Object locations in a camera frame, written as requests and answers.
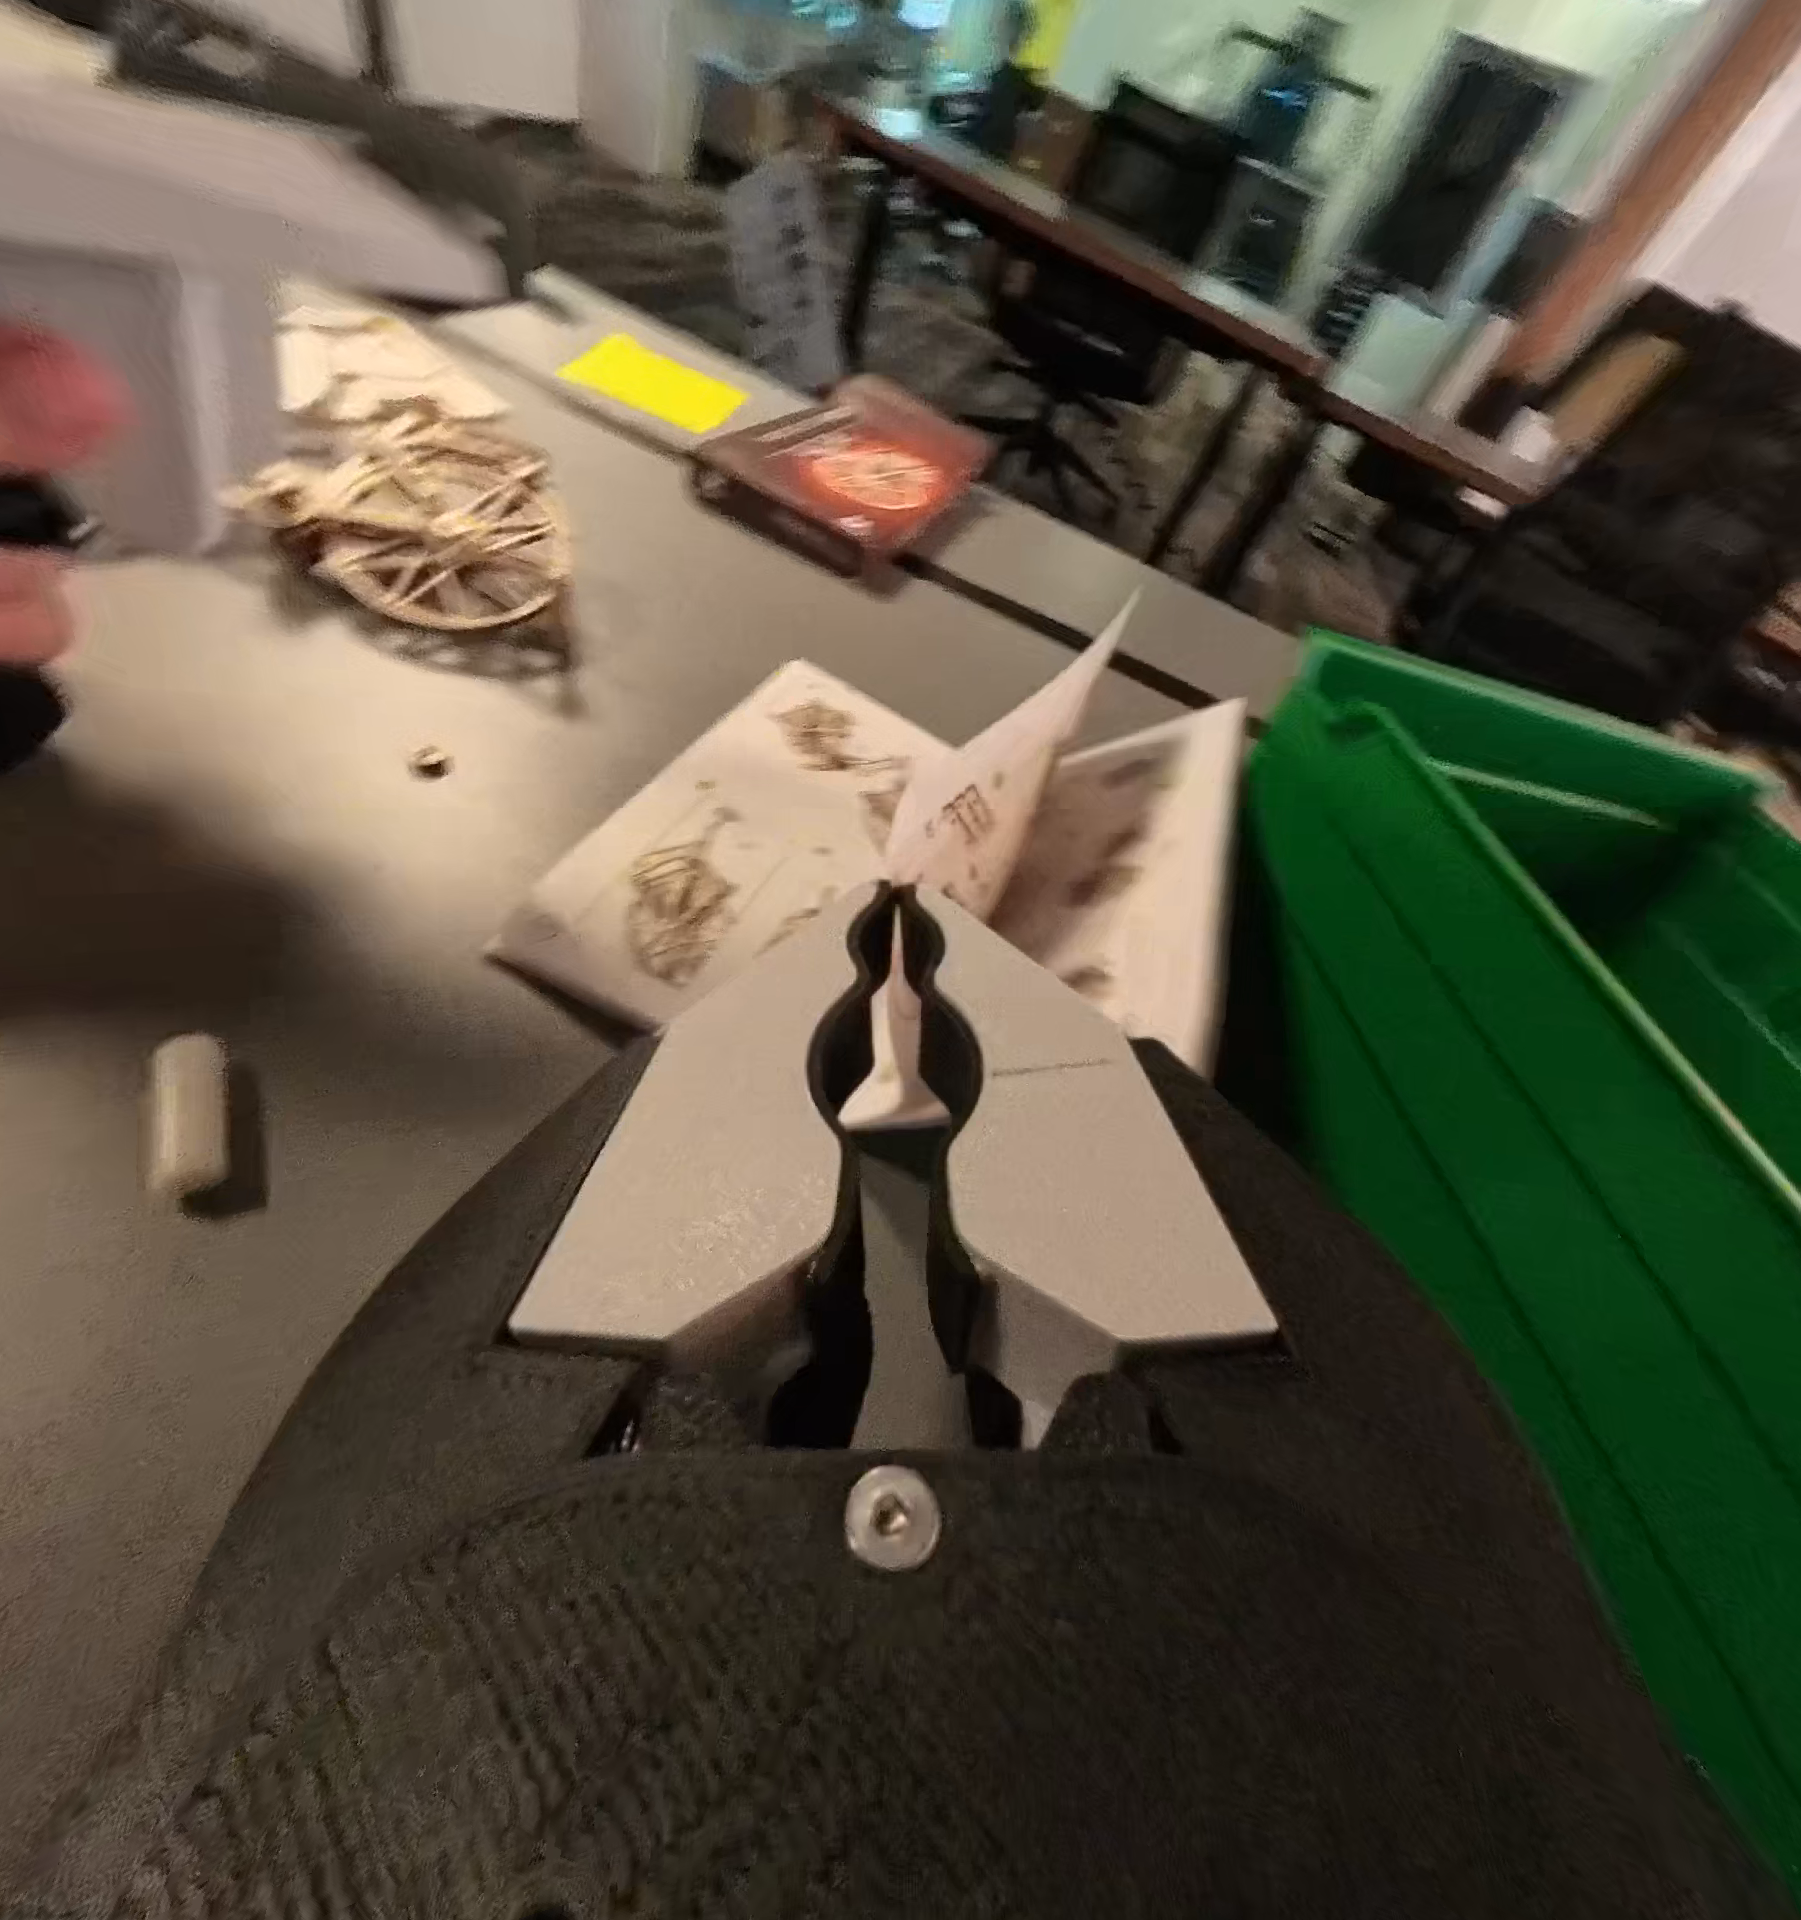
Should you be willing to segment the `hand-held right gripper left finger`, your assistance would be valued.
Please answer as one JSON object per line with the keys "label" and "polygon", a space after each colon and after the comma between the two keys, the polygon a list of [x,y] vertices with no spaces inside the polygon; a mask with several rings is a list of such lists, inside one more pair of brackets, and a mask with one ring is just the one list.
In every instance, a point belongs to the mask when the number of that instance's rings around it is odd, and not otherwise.
{"label": "hand-held right gripper left finger", "polygon": [[856,935],[886,913],[879,881],[853,889],[659,1035],[506,1314],[512,1341],[668,1369],[805,1358],[807,1282],[847,1209],[813,1044],[864,1004]]}

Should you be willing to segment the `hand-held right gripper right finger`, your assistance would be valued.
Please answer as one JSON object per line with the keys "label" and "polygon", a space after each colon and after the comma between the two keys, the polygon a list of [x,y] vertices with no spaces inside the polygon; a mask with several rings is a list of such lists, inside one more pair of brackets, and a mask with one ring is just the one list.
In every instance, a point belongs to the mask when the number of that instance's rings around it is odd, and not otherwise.
{"label": "hand-held right gripper right finger", "polygon": [[931,1324],[975,1427],[1080,1382],[1269,1351],[1278,1320],[1125,1031],[949,898],[901,898],[917,1072],[944,1105]]}

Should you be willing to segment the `wooden bicycle model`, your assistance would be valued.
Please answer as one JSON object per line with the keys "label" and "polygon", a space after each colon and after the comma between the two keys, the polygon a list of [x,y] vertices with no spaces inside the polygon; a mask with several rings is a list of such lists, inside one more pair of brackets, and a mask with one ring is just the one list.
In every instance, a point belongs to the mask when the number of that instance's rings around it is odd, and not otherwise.
{"label": "wooden bicycle model", "polygon": [[542,446],[413,398],[220,495],[319,583],[384,622],[501,634],[564,615],[574,542]]}

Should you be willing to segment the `instruction booklet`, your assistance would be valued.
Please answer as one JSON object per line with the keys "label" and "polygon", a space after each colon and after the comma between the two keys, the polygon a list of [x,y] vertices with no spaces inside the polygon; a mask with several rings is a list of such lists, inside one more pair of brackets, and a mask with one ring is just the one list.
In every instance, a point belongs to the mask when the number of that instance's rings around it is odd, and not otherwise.
{"label": "instruction booklet", "polygon": [[1248,707],[1080,747],[1125,604],[959,747],[792,658],[539,875],[488,957],[655,1028],[867,881],[935,889],[1211,1072]]}

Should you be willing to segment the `large pale wooden parts sheet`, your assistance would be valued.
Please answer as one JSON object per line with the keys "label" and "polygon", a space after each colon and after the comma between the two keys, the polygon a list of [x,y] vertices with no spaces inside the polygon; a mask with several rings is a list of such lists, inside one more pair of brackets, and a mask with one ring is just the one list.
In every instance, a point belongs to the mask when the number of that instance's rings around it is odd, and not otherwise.
{"label": "large pale wooden parts sheet", "polygon": [[337,294],[284,299],[273,322],[276,391],[291,419],[357,427],[412,409],[495,422],[506,403],[388,309]]}

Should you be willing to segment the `dark red model kit box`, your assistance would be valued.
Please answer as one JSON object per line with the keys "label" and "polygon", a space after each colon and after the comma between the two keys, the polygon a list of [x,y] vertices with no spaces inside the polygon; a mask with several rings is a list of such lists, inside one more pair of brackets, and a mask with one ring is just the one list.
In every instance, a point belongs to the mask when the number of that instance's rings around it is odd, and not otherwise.
{"label": "dark red model kit box", "polygon": [[959,515],[992,440],[882,375],[695,446],[691,491],[844,580],[890,573]]}

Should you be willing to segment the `person's left hand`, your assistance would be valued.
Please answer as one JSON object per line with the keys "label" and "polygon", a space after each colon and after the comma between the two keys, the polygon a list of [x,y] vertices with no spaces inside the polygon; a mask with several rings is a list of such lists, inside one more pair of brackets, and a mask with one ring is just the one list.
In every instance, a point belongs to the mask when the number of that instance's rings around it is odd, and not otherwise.
{"label": "person's left hand", "polygon": [[[126,422],[126,397],[75,343],[0,322],[0,476],[79,467]],[[0,545],[0,664],[41,668],[70,644],[68,556]]]}

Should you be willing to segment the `white table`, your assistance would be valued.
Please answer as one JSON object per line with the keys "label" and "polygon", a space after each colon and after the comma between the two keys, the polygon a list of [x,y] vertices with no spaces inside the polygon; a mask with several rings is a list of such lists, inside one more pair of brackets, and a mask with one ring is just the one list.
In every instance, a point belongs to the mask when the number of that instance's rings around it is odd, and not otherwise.
{"label": "white table", "polygon": [[455,308],[506,291],[491,242],[322,130],[8,63],[0,248],[273,267]]}

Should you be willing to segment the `green plastic bin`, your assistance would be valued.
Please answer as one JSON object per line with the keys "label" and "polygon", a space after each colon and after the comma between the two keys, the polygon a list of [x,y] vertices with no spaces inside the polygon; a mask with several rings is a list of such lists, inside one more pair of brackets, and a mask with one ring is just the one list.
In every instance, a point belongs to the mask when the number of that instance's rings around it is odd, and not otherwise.
{"label": "green plastic bin", "polygon": [[1801,840],[1773,799],[1309,632],[1248,750],[1223,1081],[1463,1338],[1801,1909]]}

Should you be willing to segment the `yellow sticky note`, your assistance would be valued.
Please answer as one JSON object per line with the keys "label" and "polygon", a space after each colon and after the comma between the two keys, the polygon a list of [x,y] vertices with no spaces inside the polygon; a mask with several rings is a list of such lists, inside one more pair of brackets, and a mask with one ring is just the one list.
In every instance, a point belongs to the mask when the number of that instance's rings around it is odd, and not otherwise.
{"label": "yellow sticky note", "polygon": [[574,392],[612,403],[688,443],[721,431],[747,403],[746,387],[688,366],[628,331],[612,331],[555,370]]}

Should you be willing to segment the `small white wax stick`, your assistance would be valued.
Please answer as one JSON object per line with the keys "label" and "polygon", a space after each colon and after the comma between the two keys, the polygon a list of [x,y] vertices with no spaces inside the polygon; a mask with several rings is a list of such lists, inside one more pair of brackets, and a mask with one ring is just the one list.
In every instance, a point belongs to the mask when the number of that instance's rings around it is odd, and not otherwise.
{"label": "small white wax stick", "polygon": [[187,1206],[232,1175],[232,1056],[208,1031],[158,1044],[147,1060],[147,1193]]}

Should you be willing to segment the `grey mesh office chair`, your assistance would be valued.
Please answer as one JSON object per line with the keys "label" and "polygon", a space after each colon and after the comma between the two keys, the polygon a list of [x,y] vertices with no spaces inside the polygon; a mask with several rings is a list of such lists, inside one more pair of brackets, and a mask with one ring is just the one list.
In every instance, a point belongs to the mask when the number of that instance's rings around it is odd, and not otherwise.
{"label": "grey mesh office chair", "polygon": [[777,385],[826,397],[847,361],[813,161],[780,150],[746,169],[721,197],[721,234],[752,364]]}

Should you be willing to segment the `black shelf rack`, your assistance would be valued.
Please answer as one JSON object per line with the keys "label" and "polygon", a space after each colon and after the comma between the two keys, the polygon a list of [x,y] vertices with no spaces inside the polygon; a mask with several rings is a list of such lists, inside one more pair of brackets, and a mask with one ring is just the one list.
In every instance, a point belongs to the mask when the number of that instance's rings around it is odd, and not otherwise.
{"label": "black shelf rack", "polygon": [[1679,357],[1430,595],[1406,649],[1614,719],[1700,704],[1801,579],[1801,348],[1736,303],[1642,290],[1599,336]]}

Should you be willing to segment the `long brown table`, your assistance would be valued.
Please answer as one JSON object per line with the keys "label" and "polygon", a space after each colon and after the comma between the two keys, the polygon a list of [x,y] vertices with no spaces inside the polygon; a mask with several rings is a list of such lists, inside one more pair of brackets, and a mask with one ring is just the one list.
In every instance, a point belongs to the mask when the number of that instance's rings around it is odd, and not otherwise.
{"label": "long brown table", "polygon": [[1305,419],[1360,436],[1508,506],[1536,500],[1558,476],[1557,458],[1520,458],[1436,415],[1394,415],[1356,398],[1345,385],[1345,370],[1329,366],[1302,340],[1297,322],[1241,294],[1215,275],[1174,263],[1102,218],[1080,211],[1065,193],[975,155],[955,138],[890,130],[871,108],[828,93],[813,99],[813,111],[837,155],[867,158],[886,172],[867,200],[841,299],[841,351],[849,364],[864,354],[867,302],[889,239],[889,190],[902,179],[932,190],[959,220],[996,239],[1008,255],[1102,275],[1174,343],[1211,361],[1242,361],[1269,373]]}

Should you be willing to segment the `black equipment case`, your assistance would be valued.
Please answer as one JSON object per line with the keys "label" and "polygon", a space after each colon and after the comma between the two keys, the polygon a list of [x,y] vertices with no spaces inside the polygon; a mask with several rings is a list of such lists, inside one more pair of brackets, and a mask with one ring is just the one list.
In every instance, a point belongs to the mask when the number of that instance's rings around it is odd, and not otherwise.
{"label": "black equipment case", "polygon": [[1131,75],[1086,138],[1068,202],[1163,255],[1199,264],[1256,302],[1283,302],[1315,190],[1248,141]]}

